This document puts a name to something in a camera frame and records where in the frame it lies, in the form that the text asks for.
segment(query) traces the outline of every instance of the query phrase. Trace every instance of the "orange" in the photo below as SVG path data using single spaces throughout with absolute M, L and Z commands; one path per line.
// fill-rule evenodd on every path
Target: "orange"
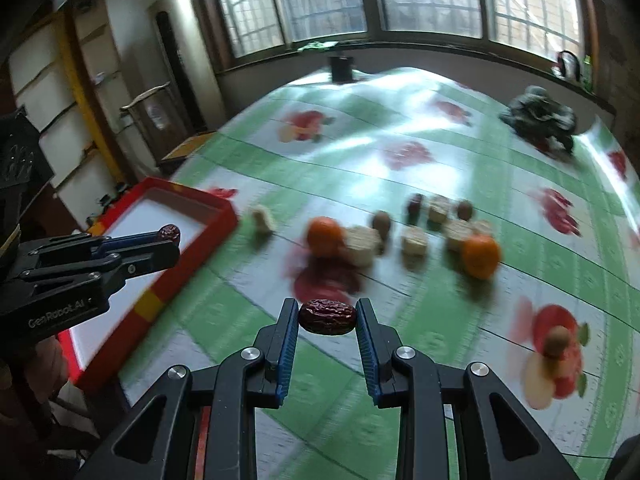
M 309 222 L 306 243 L 318 258 L 333 258 L 344 245 L 342 228 L 333 218 L 318 216 Z
M 488 280 L 497 269 L 502 252 L 493 237 L 473 235 L 462 247 L 462 262 L 474 278 Z

